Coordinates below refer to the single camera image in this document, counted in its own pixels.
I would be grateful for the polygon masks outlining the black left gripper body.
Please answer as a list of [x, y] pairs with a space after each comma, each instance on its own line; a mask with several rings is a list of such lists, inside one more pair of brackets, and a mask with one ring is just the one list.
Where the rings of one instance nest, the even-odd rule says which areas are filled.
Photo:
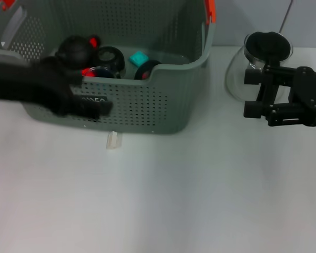
[[71, 113], [75, 96], [65, 80], [73, 72], [56, 57], [32, 64], [0, 62], [0, 100], [41, 105], [55, 114]]

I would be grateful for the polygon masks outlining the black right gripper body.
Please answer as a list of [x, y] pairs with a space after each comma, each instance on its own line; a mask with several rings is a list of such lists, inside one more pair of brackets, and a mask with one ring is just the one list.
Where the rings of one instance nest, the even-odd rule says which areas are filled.
[[302, 124], [316, 127], [316, 72], [310, 67], [298, 67], [293, 78], [292, 92], [304, 108], [303, 116], [300, 117]]

